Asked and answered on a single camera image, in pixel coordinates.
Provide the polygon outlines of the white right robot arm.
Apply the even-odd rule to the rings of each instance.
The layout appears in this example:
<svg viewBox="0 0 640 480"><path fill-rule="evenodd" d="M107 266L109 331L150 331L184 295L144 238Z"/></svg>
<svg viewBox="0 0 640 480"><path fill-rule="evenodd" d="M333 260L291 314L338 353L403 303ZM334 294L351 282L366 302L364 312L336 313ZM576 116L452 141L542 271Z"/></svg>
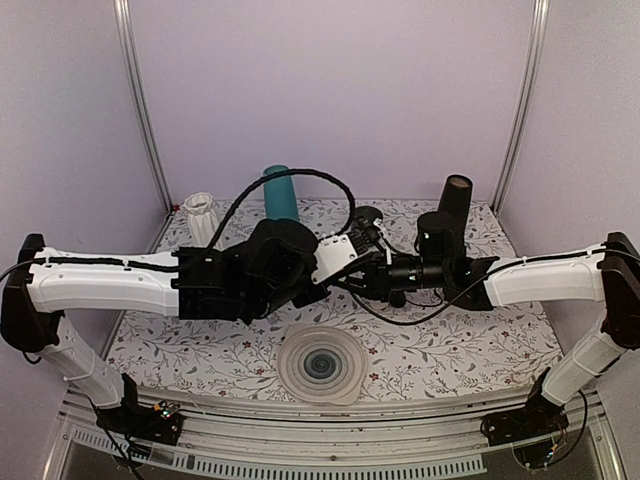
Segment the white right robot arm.
<svg viewBox="0 0 640 480"><path fill-rule="evenodd" d="M417 252L367 252L382 228L373 221L323 241L316 252L317 280L346 279L355 295L385 300L393 292L442 289L446 303L486 311L525 302L587 300L600 302L599 322L558 364L537 380L517 427L537 436L552 424L556 412L624 353L639 347L639 252L621 232L591 247L537 257L472 259L466 254L466 221L430 212L417 222Z"/></svg>

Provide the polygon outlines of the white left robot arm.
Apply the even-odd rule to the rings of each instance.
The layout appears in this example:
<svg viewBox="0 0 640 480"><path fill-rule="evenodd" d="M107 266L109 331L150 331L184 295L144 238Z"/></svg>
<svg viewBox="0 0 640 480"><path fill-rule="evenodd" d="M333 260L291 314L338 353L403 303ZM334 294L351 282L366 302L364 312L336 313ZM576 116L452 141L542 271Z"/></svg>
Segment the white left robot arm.
<svg viewBox="0 0 640 480"><path fill-rule="evenodd" d="M148 426L135 385L80 337L69 310L136 310L182 320L249 324L280 306L323 296L324 243L289 220L263 220L223 251L180 248L144 256L76 255L27 237L6 275L1 336L23 353L41 353L128 434Z"/></svg>

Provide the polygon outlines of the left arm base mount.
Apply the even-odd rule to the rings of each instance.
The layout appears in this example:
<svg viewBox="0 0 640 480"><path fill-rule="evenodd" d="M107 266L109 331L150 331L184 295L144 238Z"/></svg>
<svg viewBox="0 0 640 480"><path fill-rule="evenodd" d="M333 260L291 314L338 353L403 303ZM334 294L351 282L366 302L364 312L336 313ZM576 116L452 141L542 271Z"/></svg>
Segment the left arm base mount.
<svg viewBox="0 0 640 480"><path fill-rule="evenodd" d="M98 408L96 425L105 431L124 435L127 439L140 439L176 446L185 417L178 403L161 400L153 406L139 403L137 384L122 374L123 397L113 408Z"/></svg>

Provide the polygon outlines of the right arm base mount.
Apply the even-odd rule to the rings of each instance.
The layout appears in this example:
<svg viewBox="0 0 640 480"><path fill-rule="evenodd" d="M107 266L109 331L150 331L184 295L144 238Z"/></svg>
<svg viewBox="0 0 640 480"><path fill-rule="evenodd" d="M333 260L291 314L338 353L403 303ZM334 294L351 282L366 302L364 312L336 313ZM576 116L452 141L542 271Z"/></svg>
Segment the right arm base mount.
<svg viewBox="0 0 640 480"><path fill-rule="evenodd" d="M543 396L543 383L549 371L547 368L538 377L522 407L494 412L482 418L480 433L490 446L560 432L569 426L564 407Z"/></svg>

